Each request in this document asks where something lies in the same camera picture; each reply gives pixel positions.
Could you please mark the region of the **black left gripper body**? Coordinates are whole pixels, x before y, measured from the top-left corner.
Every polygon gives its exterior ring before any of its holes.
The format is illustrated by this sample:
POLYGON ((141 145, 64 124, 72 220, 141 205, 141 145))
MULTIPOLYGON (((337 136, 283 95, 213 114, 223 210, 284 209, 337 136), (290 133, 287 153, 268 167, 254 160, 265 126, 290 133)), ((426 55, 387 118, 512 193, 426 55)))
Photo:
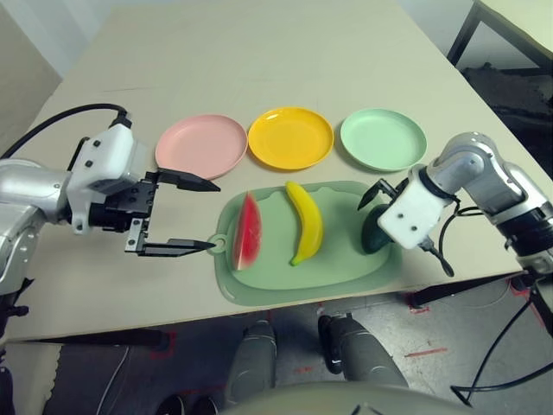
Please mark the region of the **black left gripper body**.
POLYGON ((146 238, 158 178, 157 172, 147 172, 139 182, 113 195, 107 195, 103 202, 93 202, 88 225, 106 232, 129 232, 125 251, 136 255, 152 255, 153 251, 148 247, 146 238))

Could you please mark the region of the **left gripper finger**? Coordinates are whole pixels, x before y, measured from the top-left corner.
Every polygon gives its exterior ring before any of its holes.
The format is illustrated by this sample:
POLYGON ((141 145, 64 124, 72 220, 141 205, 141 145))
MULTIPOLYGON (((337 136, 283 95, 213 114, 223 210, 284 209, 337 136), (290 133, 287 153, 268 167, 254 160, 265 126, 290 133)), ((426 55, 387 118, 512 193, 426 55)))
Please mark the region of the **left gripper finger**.
POLYGON ((203 252, 216 245, 194 239, 169 239, 165 243, 145 243, 142 247, 144 257, 178 258, 203 252))
POLYGON ((157 181, 175 185, 180 190, 194 192, 219 192, 220 187, 213 182, 188 172, 172 169, 157 170, 157 181))

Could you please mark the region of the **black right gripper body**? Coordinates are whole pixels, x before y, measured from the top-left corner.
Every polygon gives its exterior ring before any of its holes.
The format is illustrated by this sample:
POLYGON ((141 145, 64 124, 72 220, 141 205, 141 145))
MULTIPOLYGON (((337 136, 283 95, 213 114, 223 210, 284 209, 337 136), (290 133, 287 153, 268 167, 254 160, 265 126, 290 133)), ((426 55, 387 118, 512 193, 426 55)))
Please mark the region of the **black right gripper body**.
POLYGON ((385 195, 388 195, 393 201, 395 201, 405 190, 409 184, 409 179, 403 179, 396 187, 392 187, 385 179, 378 181, 380 191, 385 195))

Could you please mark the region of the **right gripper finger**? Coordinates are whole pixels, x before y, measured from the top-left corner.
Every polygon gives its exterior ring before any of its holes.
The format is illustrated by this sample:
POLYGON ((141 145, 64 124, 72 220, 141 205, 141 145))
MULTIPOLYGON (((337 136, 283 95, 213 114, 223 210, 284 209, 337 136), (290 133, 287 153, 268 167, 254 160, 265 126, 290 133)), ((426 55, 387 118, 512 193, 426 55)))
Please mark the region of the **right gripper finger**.
POLYGON ((357 210, 362 209, 366 205, 368 205, 381 191, 382 188, 382 182, 378 180, 375 184, 373 184, 362 196, 359 205, 357 207, 357 210))

